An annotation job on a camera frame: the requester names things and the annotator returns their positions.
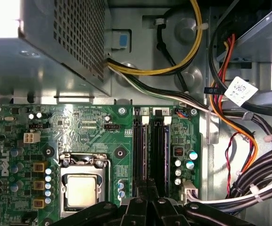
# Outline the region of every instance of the screw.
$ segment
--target screw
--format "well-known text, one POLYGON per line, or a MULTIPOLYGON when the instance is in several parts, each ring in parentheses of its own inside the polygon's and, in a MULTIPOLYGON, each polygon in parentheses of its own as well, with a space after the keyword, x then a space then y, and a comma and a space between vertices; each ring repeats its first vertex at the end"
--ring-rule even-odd
POLYGON ((136 203, 142 203, 143 202, 143 200, 142 199, 136 199, 136 201, 135 201, 136 203))
POLYGON ((65 160, 63 160, 62 164, 64 167, 67 167, 70 165, 70 162, 69 162, 69 160, 65 159, 65 160))
POLYGON ((104 209, 111 209, 113 206, 109 203, 107 203, 103 208, 104 209))
POLYGON ((191 111, 190 111, 190 114, 192 115, 192 116, 196 116, 197 114, 198 114, 198 111, 196 110, 196 109, 191 109, 191 111))
POLYGON ((191 204, 190 208, 192 208, 193 210, 197 210, 198 209, 198 205, 196 204, 191 204))
POLYGON ((103 161, 96 161, 96 165, 98 167, 103 167, 103 161))
POLYGON ((164 203, 166 203, 166 200, 165 200, 165 199, 159 199, 159 200, 158 200, 158 203, 164 204, 164 203))
POLYGON ((118 109, 118 113, 121 114, 121 115, 124 115, 126 113, 126 109, 124 107, 120 107, 118 109))

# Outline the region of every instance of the motherboard connector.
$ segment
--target motherboard connector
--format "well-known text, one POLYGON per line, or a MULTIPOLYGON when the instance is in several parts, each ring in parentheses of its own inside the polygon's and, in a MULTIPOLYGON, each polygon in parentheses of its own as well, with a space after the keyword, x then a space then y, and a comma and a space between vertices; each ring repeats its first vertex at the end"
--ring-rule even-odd
POLYGON ((35 144, 41 141, 41 133, 30 131, 29 133, 24 133, 24 143, 25 144, 35 144))
POLYGON ((181 201, 184 205, 188 203, 187 193, 191 193, 195 197, 198 197, 198 189, 193 185, 190 180, 183 181, 182 183, 181 201))

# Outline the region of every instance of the white wire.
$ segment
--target white wire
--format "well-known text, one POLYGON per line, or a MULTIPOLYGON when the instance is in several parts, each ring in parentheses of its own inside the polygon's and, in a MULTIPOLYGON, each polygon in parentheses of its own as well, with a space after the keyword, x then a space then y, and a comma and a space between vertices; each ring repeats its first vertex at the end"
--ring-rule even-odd
MULTIPOLYGON (((264 192, 267 192, 270 189, 272 189, 272 183, 269 184, 267 187, 264 187, 263 189, 259 190, 258 194, 262 194, 264 192)), ((222 199, 222 200, 203 201, 203 200, 195 198, 191 194, 191 192, 187 192, 187 196, 189 197, 188 198, 189 201, 191 201, 191 202, 200 202, 200 203, 203 203, 203 204, 221 204, 221 203, 227 203, 227 202, 240 201, 240 200, 252 198, 252 197, 254 197, 254 195, 256 195, 256 194, 248 194, 248 195, 241 196, 241 197, 238 197, 238 198, 233 198, 233 199, 222 199)))

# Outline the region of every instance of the black wire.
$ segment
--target black wire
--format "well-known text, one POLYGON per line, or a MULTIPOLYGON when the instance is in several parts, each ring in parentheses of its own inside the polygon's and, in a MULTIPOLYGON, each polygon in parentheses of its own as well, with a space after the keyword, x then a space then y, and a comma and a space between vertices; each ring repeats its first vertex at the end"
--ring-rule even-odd
MULTIPOLYGON (((215 40, 215 37, 216 37, 217 33, 221 29, 226 27, 229 23, 231 23, 231 22, 220 24, 216 28, 215 32, 212 35, 212 38, 211 38, 211 41, 210 41, 210 44, 209 44, 209 47, 208 47, 208 63, 209 63, 209 67, 210 67, 212 77, 213 77, 214 81, 216 82, 216 84, 218 85, 218 87, 222 88, 224 91, 227 90, 227 86, 219 78, 218 73, 217 73, 217 71, 215 69, 215 65, 214 65, 214 61, 213 61, 213 48, 214 48, 213 45, 214 45, 214 40, 215 40)), ((255 113, 259 113, 259 114, 272 116, 272 107, 257 106, 257 105, 251 104, 249 102, 245 102, 242 105, 242 107, 247 109, 248 111, 252 111, 252 112, 255 112, 255 113)))
MULTIPOLYGON (((168 52, 166 48, 166 44, 163 42, 162 30, 164 28, 165 26, 163 24, 160 24, 157 27, 157 49, 163 54, 163 56, 165 57, 165 59, 169 62, 171 66, 176 66, 177 64, 175 63, 174 59, 168 52)), ((181 72, 177 72, 176 75, 179 79, 183 92, 189 91, 181 72)))

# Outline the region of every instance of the power supply vent grille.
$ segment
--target power supply vent grille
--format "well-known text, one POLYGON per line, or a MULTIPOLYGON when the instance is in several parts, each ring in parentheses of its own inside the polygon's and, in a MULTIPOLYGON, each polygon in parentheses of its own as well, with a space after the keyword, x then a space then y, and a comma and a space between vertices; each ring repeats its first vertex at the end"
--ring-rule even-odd
POLYGON ((103 82, 104 0, 54 0, 54 39, 103 82))

